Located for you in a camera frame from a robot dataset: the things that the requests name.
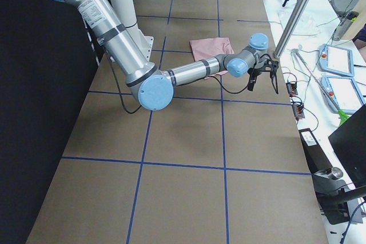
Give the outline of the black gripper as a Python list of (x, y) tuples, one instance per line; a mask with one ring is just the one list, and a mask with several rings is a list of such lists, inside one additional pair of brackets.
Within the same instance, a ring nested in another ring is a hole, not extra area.
[(253, 91), (257, 77), (265, 71), (265, 62), (260, 61), (258, 64), (254, 64), (253, 68), (248, 70), (249, 83), (248, 91)]

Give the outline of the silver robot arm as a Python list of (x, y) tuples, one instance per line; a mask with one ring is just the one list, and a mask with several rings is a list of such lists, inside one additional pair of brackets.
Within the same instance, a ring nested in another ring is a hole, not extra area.
[(77, 8), (91, 28), (97, 42), (119, 65), (126, 76), (125, 83), (133, 97), (147, 110), (157, 111), (170, 104), (174, 88), (222, 71), (234, 77), (250, 74), (248, 90), (268, 62), (264, 56), (268, 37), (253, 34), (248, 46), (237, 54), (218, 54), (197, 62), (160, 70), (149, 60), (152, 37), (138, 28), (133, 0), (55, 0)]

